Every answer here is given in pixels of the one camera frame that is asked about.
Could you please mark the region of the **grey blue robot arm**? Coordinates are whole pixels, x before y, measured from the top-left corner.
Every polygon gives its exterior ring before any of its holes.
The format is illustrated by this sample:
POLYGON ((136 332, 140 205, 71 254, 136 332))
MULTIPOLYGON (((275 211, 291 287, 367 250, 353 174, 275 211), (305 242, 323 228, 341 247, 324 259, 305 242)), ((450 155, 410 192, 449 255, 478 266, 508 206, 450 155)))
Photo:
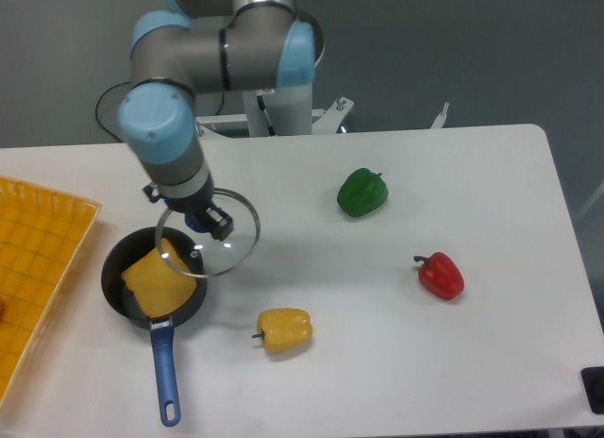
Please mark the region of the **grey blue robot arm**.
POLYGON ((124 141, 169 210, 223 241, 233 220, 195 134, 202 93, 283 90, 315 77, 315 38, 295 0, 167 0, 141 17, 130 48, 132 89, 118 109, 124 141))

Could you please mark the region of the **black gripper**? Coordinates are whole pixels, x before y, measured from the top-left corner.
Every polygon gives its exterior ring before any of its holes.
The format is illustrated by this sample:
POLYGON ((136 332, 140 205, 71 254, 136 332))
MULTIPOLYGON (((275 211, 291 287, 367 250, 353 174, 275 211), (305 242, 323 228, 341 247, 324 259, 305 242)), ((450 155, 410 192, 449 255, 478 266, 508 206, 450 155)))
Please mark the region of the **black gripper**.
POLYGON ((183 213, 187 225, 193 230, 208 233, 214 240, 224 241, 233 231, 232 217, 212 202, 213 187, 203 186, 192 195, 171 198, 162 195, 155 183, 143 187, 151 203, 163 201, 172 211, 183 213))

